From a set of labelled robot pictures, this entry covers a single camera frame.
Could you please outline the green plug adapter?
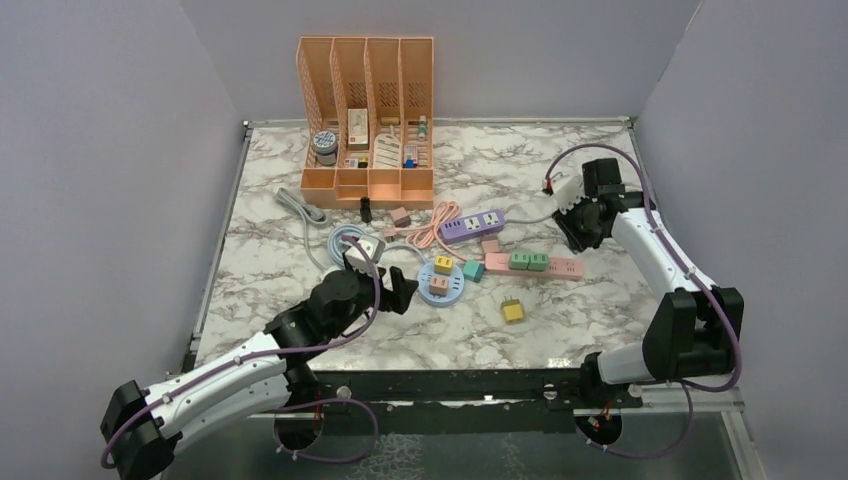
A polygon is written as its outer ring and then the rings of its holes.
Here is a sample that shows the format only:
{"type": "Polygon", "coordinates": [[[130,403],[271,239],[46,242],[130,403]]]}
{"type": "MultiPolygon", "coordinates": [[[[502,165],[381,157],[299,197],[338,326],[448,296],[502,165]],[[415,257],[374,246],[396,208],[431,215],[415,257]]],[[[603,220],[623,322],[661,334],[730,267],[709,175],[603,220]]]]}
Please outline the green plug adapter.
{"type": "Polygon", "coordinates": [[[533,272],[544,272],[548,269],[550,259],[547,254],[534,253],[529,257],[527,270],[533,272]]]}
{"type": "Polygon", "coordinates": [[[510,255],[508,267],[510,270],[524,271],[528,269],[532,255],[528,252],[516,251],[510,255]]]}

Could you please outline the teal plug adapter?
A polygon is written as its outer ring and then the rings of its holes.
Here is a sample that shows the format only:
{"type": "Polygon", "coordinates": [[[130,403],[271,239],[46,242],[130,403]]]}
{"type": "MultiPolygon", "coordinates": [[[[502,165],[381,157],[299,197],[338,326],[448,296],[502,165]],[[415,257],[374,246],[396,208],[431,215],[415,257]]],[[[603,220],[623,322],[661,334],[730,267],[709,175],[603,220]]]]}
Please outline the teal plug adapter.
{"type": "Polygon", "coordinates": [[[479,283],[485,272],[485,265],[475,260],[467,260],[462,266],[462,274],[468,281],[479,283]]]}

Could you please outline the yellow plug adapter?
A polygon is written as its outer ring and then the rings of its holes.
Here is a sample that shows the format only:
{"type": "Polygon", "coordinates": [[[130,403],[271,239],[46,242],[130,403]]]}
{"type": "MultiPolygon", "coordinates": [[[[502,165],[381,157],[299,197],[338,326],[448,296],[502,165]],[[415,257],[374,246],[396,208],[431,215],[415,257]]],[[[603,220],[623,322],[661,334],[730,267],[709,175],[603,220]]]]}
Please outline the yellow plug adapter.
{"type": "Polygon", "coordinates": [[[453,267],[454,260],[449,256],[439,255],[433,261],[433,271],[438,275],[451,276],[453,267]]]}
{"type": "Polygon", "coordinates": [[[507,324],[520,323],[525,319],[524,309],[519,299],[505,299],[500,305],[500,311],[507,324]]]}

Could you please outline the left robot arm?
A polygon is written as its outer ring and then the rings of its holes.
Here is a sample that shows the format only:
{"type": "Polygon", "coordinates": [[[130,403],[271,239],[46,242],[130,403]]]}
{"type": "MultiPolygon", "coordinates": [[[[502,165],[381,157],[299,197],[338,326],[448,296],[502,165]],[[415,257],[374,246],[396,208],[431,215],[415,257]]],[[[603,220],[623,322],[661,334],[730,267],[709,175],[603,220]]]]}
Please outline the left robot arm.
{"type": "Polygon", "coordinates": [[[175,459],[178,447],[205,428],[223,422],[222,406],[237,400],[233,417],[247,416],[248,402],[271,399],[298,411],[313,401],[314,384],[297,372],[328,349],[363,334],[352,331],[362,315],[404,314],[419,283],[398,267],[388,269],[391,284],[350,267],[324,276],[303,301],[277,314],[264,330],[188,373],[142,388],[128,381],[112,393],[100,431],[104,469],[122,479],[151,479],[175,459]]]}

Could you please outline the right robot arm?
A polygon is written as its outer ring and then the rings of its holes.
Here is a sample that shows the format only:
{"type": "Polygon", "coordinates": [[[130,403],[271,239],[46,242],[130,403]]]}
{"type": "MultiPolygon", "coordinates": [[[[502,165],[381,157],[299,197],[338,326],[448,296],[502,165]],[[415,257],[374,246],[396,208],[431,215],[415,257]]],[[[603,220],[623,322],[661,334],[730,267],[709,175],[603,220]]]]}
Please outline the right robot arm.
{"type": "Polygon", "coordinates": [[[614,240],[634,261],[658,307],[643,338],[593,354],[577,380],[579,398],[600,407],[617,385],[734,375],[744,300],[723,288],[680,251],[653,202],[628,190],[615,158],[585,163],[556,193],[553,219],[574,253],[614,240]]]}

